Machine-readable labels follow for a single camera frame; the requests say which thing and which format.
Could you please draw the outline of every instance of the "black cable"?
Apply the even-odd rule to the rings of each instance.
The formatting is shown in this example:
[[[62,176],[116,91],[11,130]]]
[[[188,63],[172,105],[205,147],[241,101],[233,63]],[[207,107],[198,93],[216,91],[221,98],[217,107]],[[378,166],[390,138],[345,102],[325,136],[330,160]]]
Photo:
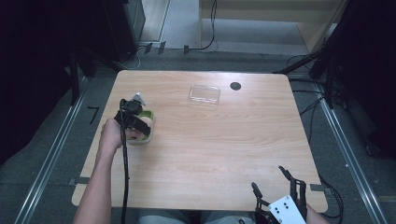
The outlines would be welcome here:
[[[211,26],[212,26],[212,39],[210,41],[210,43],[204,47],[204,48],[200,48],[200,49],[189,49],[189,50],[204,50],[204,49],[208,49],[212,44],[213,41],[215,40],[215,19],[216,19],[216,13],[217,13],[217,9],[218,9],[218,0],[214,0],[213,1],[213,5],[212,5],[212,9],[210,12],[210,22],[211,22]]]
[[[218,9],[218,0],[214,0],[212,5],[212,10],[210,11],[210,22],[212,24],[212,40],[206,47],[198,50],[209,48],[212,45],[213,41],[215,40],[215,19],[216,19],[217,9]]]
[[[129,193],[129,168],[128,168],[128,148],[126,146],[126,135],[125,135],[125,127],[123,123],[123,115],[122,108],[125,103],[125,100],[120,100],[120,135],[122,142],[122,154],[123,154],[123,162],[124,162],[124,174],[125,174],[125,187],[124,187],[124,196],[122,202],[122,214],[121,214],[121,223],[125,224],[125,216],[126,216],[126,206],[128,203],[128,193]]]
[[[303,58],[305,58],[305,57],[308,57],[308,58],[309,58],[309,56],[311,56],[311,54],[299,54],[299,55],[294,55],[294,56],[288,58],[288,60],[286,61],[286,67],[289,67],[289,62],[290,62],[290,60],[293,59],[293,58],[302,57],[302,59],[303,59]],[[306,64],[304,64],[304,67],[305,67],[306,69],[308,69],[308,71],[311,70],[311,68],[309,68],[308,66],[306,66]]]
[[[319,82],[319,81],[315,81],[313,79],[301,79],[301,78],[293,78],[293,77],[289,77],[289,82],[292,81],[300,81],[300,82],[308,82],[308,83],[316,83],[319,84],[321,86],[324,86],[325,83],[324,82]]]
[[[324,94],[323,91],[305,91],[305,90],[299,91],[299,90],[297,90],[297,91],[293,91],[293,92],[311,92],[311,93],[317,93],[317,94]]]
[[[311,137],[312,137],[312,126],[314,123],[314,114],[315,114],[315,110],[317,109],[318,103],[320,101],[317,101],[314,105],[314,109],[312,110],[312,114],[311,114],[311,123],[309,124],[309,136],[308,136],[308,143],[311,143]]]
[[[307,106],[305,110],[300,112],[300,116],[303,115],[304,113],[306,113],[307,111],[311,110],[312,108],[314,108],[322,99],[324,99],[324,96],[320,96],[314,103]]]
[[[330,185],[328,182],[326,182],[326,180],[321,175],[319,175],[319,178],[320,178],[320,182],[322,182],[324,185],[326,185],[327,188],[331,189],[332,195],[334,196],[335,200],[337,201],[338,209],[339,209],[339,214],[336,216],[329,216],[324,213],[322,213],[322,215],[325,217],[328,217],[328,218],[339,218],[338,223],[342,223],[343,218],[344,218],[344,202],[343,202],[343,199],[342,199],[340,193],[338,193],[338,191],[332,185]]]

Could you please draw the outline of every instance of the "wooden table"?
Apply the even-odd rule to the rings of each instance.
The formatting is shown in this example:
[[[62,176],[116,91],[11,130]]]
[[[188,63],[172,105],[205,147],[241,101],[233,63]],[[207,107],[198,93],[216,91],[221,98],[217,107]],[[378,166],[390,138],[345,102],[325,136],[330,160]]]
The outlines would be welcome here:
[[[234,91],[232,82],[242,88]],[[218,105],[190,100],[192,85],[220,88]],[[154,112],[152,139],[128,146],[129,207],[253,211],[255,182],[264,200],[290,194],[278,165],[307,183],[307,202],[327,210],[312,154],[286,76],[216,72],[121,71],[81,172],[92,173],[101,127],[113,118],[120,99],[140,92]],[[78,184],[78,205],[85,185]],[[112,167],[112,205],[122,206],[122,151]]]

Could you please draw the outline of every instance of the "black circular hole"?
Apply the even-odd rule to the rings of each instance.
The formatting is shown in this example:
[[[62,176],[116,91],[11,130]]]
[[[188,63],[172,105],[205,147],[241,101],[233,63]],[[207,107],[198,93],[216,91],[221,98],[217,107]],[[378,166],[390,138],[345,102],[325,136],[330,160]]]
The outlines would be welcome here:
[[[233,82],[230,85],[231,89],[235,90],[235,91],[239,91],[241,90],[241,84],[239,84],[239,82]]]

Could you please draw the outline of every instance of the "transparent lid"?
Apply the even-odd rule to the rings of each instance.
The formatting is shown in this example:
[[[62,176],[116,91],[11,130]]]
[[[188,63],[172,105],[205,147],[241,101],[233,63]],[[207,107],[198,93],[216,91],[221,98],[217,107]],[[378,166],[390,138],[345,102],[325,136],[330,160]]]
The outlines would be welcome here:
[[[190,91],[190,100],[196,103],[218,105],[220,89],[206,85],[193,85]]]

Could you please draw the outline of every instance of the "wire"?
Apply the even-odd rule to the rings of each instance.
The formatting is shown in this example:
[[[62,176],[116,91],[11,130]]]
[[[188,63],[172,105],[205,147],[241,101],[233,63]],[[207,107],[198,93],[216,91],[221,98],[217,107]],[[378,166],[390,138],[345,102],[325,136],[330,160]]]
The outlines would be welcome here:
[[[318,91],[302,91],[302,92],[314,92],[314,93],[321,93]],[[305,110],[303,110],[300,113],[300,116],[304,113],[306,113],[307,111],[312,110],[312,114],[311,114],[311,122],[309,124],[309,135],[308,135],[308,143],[311,142],[311,137],[312,137],[312,127],[313,127],[313,121],[314,121],[314,114],[315,114],[315,110],[317,109],[318,104],[320,103],[320,101],[324,99],[324,96],[320,96],[314,103],[312,103],[311,105],[309,105]]]
[[[323,83],[323,82],[315,81],[315,80],[309,79],[309,78],[307,78],[307,79],[301,79],[301,78],[289,77],[289,81],[290,81],[290,82],[292,82],[292,81],[300,81],[300,82],[316,83],[316,84],[319,84],[319,85],[321,85],[321,86],[324,86],[324,85],[325,85],[325,83]]]
[[[303,57],[303,58],[308,57],[309,59],[311,59],[310,56],[311,56],[311,54],[294,55],[294,56],[288,58],[288,60],[286,61],[286,67],[289,67],[289,62],[290,62],[290,60],[293,59],[293,58],[296,58],[296,57]],[[305,67],[306,69],[308,69],[308,71],[311,70],[311,68],[309,68],[308,66],[306,66],[306,64],[304,64],[304,67]]]
[[[204,47],[204,48],[195,48],[195,49],[189,49],[189,50],[196,50],[199,52],[212,52],[212,51],[216,51],[219,48],[219,44],[218,42],[215,41],[215,20],[216,20],[216,13],[217,13],[217,8],[218,8],[218,1],[214,0],[213,1],[213,5],[212,5],[212,9],[210,11],[210,23],[211,23],[211,27],[212,27],[212,39],[210,40],[209,44]],[[216,43],[217,47],[215,50],[211,50],[211,51],[203,51],[204,49],[208,49],[213,42]],[[164,49],[168,49],[168,50],[184,50],[184,49],[171,49],[171,48],[164,48]]]
[[[325,217],[328,217],[328,218],[338,218],[339,217],[340,219],[338,219],[338,223],[341,224],[343,222],[343,218],[344,218],[343,199],[342,199],[340,193],[338,193],[338,191],[332,185],[330,185],[328,182],[326,182],[326,180],[323,178],[323,176],[319,175],[319,179],[320,179],[320,182],[322,182],[324,185],[326,185],[327,188],[332,190],[332,195],[334,196],[335,200],[337,201],[338,209],[339,209],[339,214],[336,216],[329,216],[324,213],[322,213],[322,215]]]
[[[136,69],[140,66],[139,52],[142,51],[143,49],[144,49],[144,48],[139,49],[139,50],[137,51],[137,53],[136,53],[136,58],[137,58],[137,60],[138,60],[138,64],[137,64],[136,67],[130,68],[130,67],[127,67],[127,66],[123,65],[122,63],[119,63],[119,65],[121,65],[123,68],[125,68],[125,69],[127,69],[127,70],[136,70]]]
[[[216,19],[217,9],[218,9],[218,0],[214,0],[212,5],[212,10],[210,11],[210,22],[212,24],[212,40],[210,40],[210,43],[206,47],[198,50],[209,48],[212,45],[213,41],[215,40],[215,19]]]
[[[123,122],[122,108],[125,103],[125,100],[120,100],[120,135],[122,142],[122,154],[123,154],[123,162],[124,162],[124,174],[125,174],[125,187],[124,187],[124,196],[122,202],[122,214],[121,214],[121,223],[125,224],[125,216],[126,216],[126,206],[128,203],[128,193],[129,193],[129,168],[128,168],[128,148],[126,146],[126,135],[125,135],[125,126]]]

